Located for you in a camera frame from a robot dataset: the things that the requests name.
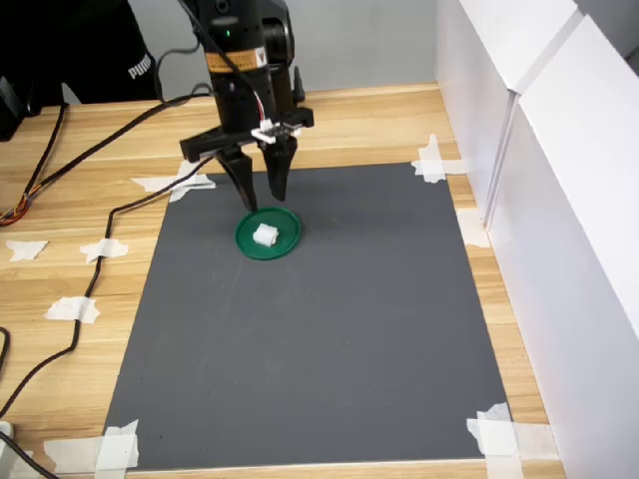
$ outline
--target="black device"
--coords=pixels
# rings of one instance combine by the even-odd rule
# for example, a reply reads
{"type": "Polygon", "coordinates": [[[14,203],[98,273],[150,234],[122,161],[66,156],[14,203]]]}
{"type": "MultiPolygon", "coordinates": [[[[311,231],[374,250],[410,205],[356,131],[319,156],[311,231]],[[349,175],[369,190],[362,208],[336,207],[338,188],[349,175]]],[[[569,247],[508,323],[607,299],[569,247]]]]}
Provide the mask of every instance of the black device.
{"type": "Polygon", "coordinates": [[[253,161],[242,145],[257,142],[264,154],[273,196],[286,198],[287,179],[298,148],[296,133],[314,125],[295,56],[291,17],[282,0],[195,0],[185,4],[204,45],[221,125],[181,142],[189,162],[215,155],[245,206],[258,209],[253,161]]]}
{"type": "Polygon", "coordinates": [[[0,75],[0,142],[13,137],[26,115],[24,98],[7,77],[0,75]]]}

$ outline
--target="label sticker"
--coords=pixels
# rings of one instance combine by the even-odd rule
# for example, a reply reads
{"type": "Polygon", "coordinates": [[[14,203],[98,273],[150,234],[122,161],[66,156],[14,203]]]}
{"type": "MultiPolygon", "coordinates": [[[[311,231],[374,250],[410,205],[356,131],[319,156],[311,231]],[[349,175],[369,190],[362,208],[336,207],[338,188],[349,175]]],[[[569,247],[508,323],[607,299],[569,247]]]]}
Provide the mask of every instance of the label sticker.
{"type": "MultiPolygon", "coordinates": [[[[242,52],[227,53],[233,63],[238,66],[241,72],[257,70],[269,64],[267,51],[264,47],[242,52]]],[[[227,63],[217,53],[207,53],[207,64],[211,73],[231,73],[232,70],[227,63]]]]}

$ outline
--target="white cube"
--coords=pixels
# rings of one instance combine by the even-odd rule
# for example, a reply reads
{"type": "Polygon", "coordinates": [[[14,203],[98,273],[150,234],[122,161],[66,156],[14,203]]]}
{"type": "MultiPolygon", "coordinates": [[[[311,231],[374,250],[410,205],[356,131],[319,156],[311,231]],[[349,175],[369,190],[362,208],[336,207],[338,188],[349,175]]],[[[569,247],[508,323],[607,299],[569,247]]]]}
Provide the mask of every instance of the white cube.
{"type": "Polygon", "coordinates": [[[280,232],[275,227],[270,227],[262,223],[260,227],[253,233],[253,241],[262,246],[271,247],[278,240],[280,232]]]}

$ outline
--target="wooden table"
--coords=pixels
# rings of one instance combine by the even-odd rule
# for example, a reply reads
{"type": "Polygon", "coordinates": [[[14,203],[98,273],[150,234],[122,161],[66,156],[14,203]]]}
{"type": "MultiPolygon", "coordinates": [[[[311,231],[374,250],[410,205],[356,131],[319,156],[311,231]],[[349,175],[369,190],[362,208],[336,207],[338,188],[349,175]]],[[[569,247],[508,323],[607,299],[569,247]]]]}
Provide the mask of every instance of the wooden table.
{"type": "MultiPolygon", "coordinates": [[[[52,172],[154,103],[73,106],[49,162],[52,172]]],[[[317,125],[305,130],[295,168],[408,163],[436,133],[442,156],[459,159],[436,85],[414,85],[309,94],[317,125]]],[[[49,140],[58,109],[28,119],[14,139],[0,144],[0,205],[7,208],[22,190],[49,140]]],[[[212,100],[194,100],[156,116],[92,158],[44,192],[27,217],[0,230],[0,323],[12,347],[0,382],[5,398],[44,357],[66,347],[73,324],[50,321],[44,312],[62,296],[82,295],[94,266],[79,252],[104,235],[115,206],[144,193],[130,178],[172,176],[181,153],[179,140],[218,123],[212,100]],[[5,240],[48,240],[33,261],[9,262],[5,240]]],[[[247,149],[257,170],[264,162],[247,149]]],[[[205,173],[219,173],[210,163],[205,173]]],[[[474,208],[467,177],[448,177],[456,208],[474,208]]],[[[94,437],[102,433],[129,334],[138,308],[167,198],[117,217],[116,236],[130,246],[124,257],[107,259],[94,297],[101,315],[82,328],[77,350],[42,370],[5,418],[17,440],[46,467],[43,441],[94,437]]],[[[467,247],[486,322],[514,420],[547,423],[526,350],[490,248],[467,247]]],[[[562,478],[559,462],[524,465],[527,478],[562,478]]],[[[186,473],[138,473],[132,477],[420,477],[484,478],[482,460],[411,464],[271,467],[186,473]]]]}

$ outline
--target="white tape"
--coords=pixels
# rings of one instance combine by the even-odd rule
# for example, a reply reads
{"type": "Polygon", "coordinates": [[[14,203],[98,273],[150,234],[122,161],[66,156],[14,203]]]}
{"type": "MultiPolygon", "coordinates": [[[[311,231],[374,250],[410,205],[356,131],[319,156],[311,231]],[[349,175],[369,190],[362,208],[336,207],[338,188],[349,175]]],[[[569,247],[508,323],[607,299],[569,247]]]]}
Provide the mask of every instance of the white tape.
{"type": "MultiPolygon", "coordinates": [[[[38,479],[40,474],[38,474],[29,464],[24,462],[22,459],[18,457],[18,455],[11,451],[14,457],[13,469],[11,469],[11,473],[9,474],[9,479],[38,479]]],[[[33,451],[24,451],[27,456],[33,457],[33,451]]]]}
{"type": "Polygon", "coordinates": [[[464,244],[490,247],[490,240],[483,227],[483,221],[478,209],[457,210],[457,221],[459,222],[464,244]]]}
{"type": "Polygon", "coordinates": [[[446,179],[446,175],[466,175],[468,168],[465,160],[443,160],[439,151],[437,135],[430,135],[428,146],[419,149],[419,160],[412,162],[417,177],[423,176],[427,183],[437,183],[446,179]]]}
{"type": "Polygon", "coordinates": [[[100,315],[96,308],[96,300],[84,296],[63,297],[54,302],[45,313],[46,319],[56,319],[61,321],[74,321],[80,319],[82,322],[93,324],[100,315]]]}
{"type": "Polygon", "coordinates": [[[486,457],[489,479],[523,479],[522,459],[559,460],[552,428],[512,422],[506,403],[477,411],[466,426],[486,457]]]}
{"type": "Polygon", "coordinates": [[[13,256],[9,260],[15,262],[35,259],[48,243],[48,241],[11,241],[7,239],[7,246],[13,249],[13,256]]]}
{"type": "Polygon", "coordinates": [[[446,179],[436,134],[430,135],[428,146],[419,149],[419,160],[411,165],[415,168],[415,175],[423,176],[427,183],[437,183],[446,179]]]}
{"type": "MultiPolygon", "coordinates": [[[[197,165],[197,163],[192,164],[184,160],[180,163],[178,174],[174,177],[131,178],[131,181],[142,186],[145,192],[154,193],[163,188],[166,188],[178,178],[188,175],[195,169],[197,165]]],[[[209,177],[207,177],[206,175],[195,174],[188,180],[185,180],[179,185],[175,185],[171,188],[171,197],[169,198],[169,203],[181,200],[184,195],[191,190],[212,190],[215,187],[215,182],[209,180],[209,177]]]]}
{"type": "Polygon", "coordinates": [[[87,262],[95,260],[98,256],[118,257],[129,252],[129,247],[117,239],[101,239],[95,244],[80,246],[80,252],[87,256],[87,262]]]}
{"type": "Polygon", "coordinates": [[[44,450],[56,463],[56,473],[121,479],[127,469],[138,466],[137,427],[134,421],[122,428],[109,427],[102,437],[45,441],[44,450]]]}

